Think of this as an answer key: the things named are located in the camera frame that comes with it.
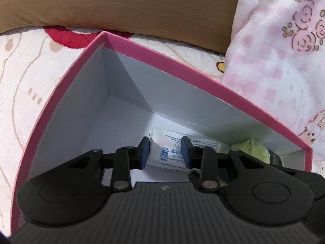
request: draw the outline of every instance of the white inner wall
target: white inner wall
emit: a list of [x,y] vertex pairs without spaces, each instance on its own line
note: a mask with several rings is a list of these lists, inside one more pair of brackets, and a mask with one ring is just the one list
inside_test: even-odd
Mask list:
[[[122,146],[136,146],[153,127],[205,135],[227,144],[256,138],[284,156],[286,167],[303,168],[304,152],[251,116],[152,66],[99,48],[56,107],[29,177],[93,148],[111,153]],[[132,177],[139,181],[166,181],[168,175],[187,179],[186,173],[166,171],[150,166],[141,177],[141,171],[132,171]],[[152,177],[157,173],[162,176]]]

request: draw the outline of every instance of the white tube package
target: white tube package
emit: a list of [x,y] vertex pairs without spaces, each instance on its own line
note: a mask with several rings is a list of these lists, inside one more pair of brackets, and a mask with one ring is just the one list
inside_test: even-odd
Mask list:
[[181,139],[183,136],[188,136],[194,146],[209,146],[214,148],[216,152],[219,151],[221,146],[221,143],[216,140],[194,137],[155,127],[150,132],[150,154],[147,164],[165,169],[188,171],[181,152]]

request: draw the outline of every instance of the black object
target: black object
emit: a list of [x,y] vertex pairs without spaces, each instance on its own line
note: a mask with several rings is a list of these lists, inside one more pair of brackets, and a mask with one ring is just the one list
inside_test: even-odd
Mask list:
[[[27,221],[11,243],[318,243],[325,236],[325,179],[243,153],[216,153],[182,138],[190,182],[137,182],[149,139],[114,154],[89,151],[26,182]],[[110,187],[101,184],[113,169]],[[227,187],[219,186],[226,170]]]
[[10,242],[5,238],[5,236],[0,232],[0,244],[10,244]]
[[270,165],[275,165],[282,167],[282,161],[279,155],[275,154],[273,151],[268,150],[270,154]]

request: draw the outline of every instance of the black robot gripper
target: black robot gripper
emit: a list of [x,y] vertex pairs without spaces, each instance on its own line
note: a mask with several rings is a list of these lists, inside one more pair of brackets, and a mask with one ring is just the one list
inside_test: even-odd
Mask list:
[[[96,214],[113,192],[131,190],[131,169],[146,166],[150,141],[137,147],[103,154],[88,151],[27,181],[18,191],[17,205],[24,219],[41,226],[65,226]],[[105,169],[113,169],[111,185],[102,185]]]

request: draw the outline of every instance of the cardboard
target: cardboard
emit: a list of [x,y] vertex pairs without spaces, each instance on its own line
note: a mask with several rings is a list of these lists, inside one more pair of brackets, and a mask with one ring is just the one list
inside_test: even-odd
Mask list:
[[[137,145],[158,127],[231,145],[256,138],[285,167],[311,170],[312,149],[276,119],[196,70],[102,32],[66,72],[32,131],[14,195],[29,178],[86,151]],[[187,174],[147,166],[136,181],[187,181]],[[108,185],[109,171],[103,183]],[[11,230],[19,210],[12,203]]]
[[0,0],[0,33],[92,27],[178,40],[225,53],[238,0]]

